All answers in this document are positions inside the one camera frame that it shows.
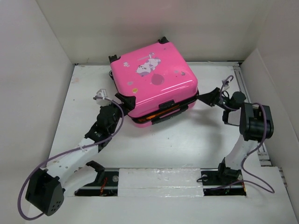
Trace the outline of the orange cloth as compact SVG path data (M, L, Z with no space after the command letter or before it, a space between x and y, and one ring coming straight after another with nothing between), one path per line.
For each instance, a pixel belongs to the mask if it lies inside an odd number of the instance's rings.
M164 115L170 114L171 112L177 111L178 109L179 109L178 107L173 107L173 108L161 111L161 112L153 112L151 114L148 114L148 115L145 115L145 116L142 116L139 118L134 118L133 121L136 123L145 123L145 122L151 121L155 118L159 118Z

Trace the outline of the pink suitcase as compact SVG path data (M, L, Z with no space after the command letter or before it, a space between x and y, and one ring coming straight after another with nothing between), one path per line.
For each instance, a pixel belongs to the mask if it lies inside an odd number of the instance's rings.
M162 37L158 42L123 54L109 56L117 92L135 96L135 109L129 112L132 119L173 107L177 111L145 123L146 127L168 120L191 109L199 95L198 80L173 43Z

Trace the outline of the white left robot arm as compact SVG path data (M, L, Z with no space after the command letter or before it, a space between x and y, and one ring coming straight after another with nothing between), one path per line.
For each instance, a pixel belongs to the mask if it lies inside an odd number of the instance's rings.
M99 185L104 181L105 168L92 157L107 146L121 129L124 117L135 108L135 96L116 93L116 97L121 104L105 98L109 104L100 107L95 123L78 147L51 157L52 164L47 167L41 164L29 175L25 198L43 215L57 212L67 192L65 185L75 173L82 173L84 185Z

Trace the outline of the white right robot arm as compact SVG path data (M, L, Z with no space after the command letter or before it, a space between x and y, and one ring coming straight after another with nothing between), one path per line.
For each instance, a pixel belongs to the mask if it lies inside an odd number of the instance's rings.
M202 182L204 186L239 183L242 180L242 168L246 158L274 133L270 107L246 103L246 96L240 91L234 92L232 97L226 97L220 88L199 95L198 100L209 106L217 105L223 108L222 121L224 124L237 126L240 136L217 170L202 171L197 181Z

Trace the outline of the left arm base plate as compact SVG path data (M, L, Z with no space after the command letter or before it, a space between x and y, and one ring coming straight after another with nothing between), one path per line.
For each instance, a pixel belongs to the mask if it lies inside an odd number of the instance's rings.
M75 191L75 196L118 196L119 168L104 168L95 161L86 164L97 173L93 182Z

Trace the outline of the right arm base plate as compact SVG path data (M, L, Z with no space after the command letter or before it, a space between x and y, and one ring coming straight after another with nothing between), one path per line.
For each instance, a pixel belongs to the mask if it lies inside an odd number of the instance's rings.
M202 183L204 196L246 196L242 182L236 176L220 176L218 169L202 169L197 182Z

